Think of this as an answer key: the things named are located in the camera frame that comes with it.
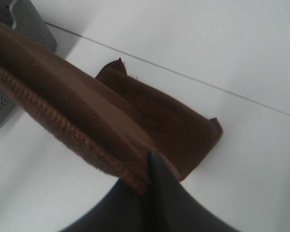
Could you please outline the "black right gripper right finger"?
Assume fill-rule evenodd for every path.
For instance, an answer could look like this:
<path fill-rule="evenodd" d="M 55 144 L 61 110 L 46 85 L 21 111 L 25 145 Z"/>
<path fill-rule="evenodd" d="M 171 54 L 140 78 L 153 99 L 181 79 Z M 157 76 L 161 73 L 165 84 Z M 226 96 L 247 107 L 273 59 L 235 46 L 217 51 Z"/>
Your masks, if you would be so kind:
<path fill-rule="evenodd" d="M 159 232 L 235 232 L 198 203 L 179 183 L 162 154 L 148 154 L 153 214 Z"/>

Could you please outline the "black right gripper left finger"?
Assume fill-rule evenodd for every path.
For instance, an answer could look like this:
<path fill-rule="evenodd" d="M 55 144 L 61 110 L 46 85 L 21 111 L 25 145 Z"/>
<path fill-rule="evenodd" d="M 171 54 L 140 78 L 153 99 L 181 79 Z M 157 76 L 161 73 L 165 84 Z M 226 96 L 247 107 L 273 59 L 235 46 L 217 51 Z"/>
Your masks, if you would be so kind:
<path fill-rule="evenodd" d="M 118 180 L 105 197 L 64 232 L 146 232 L 140 195 Z"/>

